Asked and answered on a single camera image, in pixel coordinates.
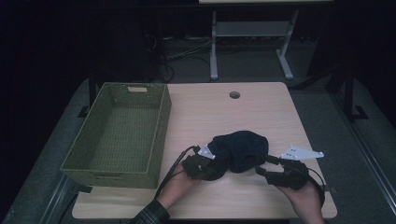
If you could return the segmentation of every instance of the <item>plaid sleeve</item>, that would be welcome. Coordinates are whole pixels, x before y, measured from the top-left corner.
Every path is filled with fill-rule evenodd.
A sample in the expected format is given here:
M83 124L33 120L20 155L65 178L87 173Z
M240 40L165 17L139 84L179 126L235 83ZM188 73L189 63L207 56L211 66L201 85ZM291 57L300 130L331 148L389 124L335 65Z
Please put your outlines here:
M169 213L157 200L153 200L129 223L134 224L163 224L169 219Z

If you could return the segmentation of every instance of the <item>woven basket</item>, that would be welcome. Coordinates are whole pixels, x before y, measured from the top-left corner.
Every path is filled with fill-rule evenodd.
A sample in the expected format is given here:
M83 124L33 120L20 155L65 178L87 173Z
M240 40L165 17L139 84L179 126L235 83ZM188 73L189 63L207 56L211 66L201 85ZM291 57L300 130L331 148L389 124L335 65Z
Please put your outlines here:
M156 189L171 105L166 85L105 83L61 171L86 186Z

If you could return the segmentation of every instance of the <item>basket handle hole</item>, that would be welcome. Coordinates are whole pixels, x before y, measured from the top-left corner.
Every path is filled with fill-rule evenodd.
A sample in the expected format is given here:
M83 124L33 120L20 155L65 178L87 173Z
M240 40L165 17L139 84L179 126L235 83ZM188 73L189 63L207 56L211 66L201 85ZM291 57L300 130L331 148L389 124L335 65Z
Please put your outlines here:
M128 92L148 92L146 87L128 87Z

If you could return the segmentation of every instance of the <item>gray floor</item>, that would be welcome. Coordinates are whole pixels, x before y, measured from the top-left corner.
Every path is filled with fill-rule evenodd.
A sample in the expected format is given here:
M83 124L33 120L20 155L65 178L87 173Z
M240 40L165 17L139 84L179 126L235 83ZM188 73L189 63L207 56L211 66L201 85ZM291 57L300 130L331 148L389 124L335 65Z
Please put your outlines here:
M183 52L202 43L205 42L170 40L167 42L170 49L168 55ZM295 78L286 80L275 54L279 43L281 40L240 40L230 48L225 48L218 58L217 82L281 81L291 86L303 81L315 44L293 42L290 45L287 57ZM169 62L168 65L175 72L170 83L208 82L208 56L208 50L205 49L201 53ZM361 150L363 139L364 145L371 149L389 183L396 186L396 176L393 174L396 170L396 131L359 82L356 82L354 102L355 105L363 107L369 119L356 120L353 124L348 122L338 104L342 93L327 93L324 90L326 82L327 78L323 78L303 91L290 91L290 94L312 148L323 151L326 155L318 162L331 187L338 210L337 217L330 219L329 223L396 223L396 216L375 180L370 162L367 162ZM45 223L42 222L43 216L48 220L47 223L56 223L74 195L83 190L81 186L67 179L64 179L67 186L65 194L56 189L63 178L59 168L83 122L83 119L78 118L78 113L88 104L88 99L88 85L85 81L64 111L3 223ZM60 206L49 210L49 204ZM71 216L69 207L62 223L120 222L76 220Z

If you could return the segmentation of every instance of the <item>person's right hand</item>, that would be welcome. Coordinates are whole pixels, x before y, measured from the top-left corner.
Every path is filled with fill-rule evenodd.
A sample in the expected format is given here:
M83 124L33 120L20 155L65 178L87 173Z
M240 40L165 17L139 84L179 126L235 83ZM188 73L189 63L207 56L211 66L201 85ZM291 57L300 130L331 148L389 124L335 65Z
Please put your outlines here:
M290 200L294 212L305 224L323 224L320 198L318 190L311 182L307 182L301 189L276 186Z

